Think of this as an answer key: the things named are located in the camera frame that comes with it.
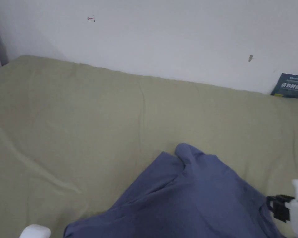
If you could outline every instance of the mattress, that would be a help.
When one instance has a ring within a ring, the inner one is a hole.
[[[33,223],[62,237],[182,142],[265,195],[294,194],[297,99],[17,58],[0,68],[0,237]]]

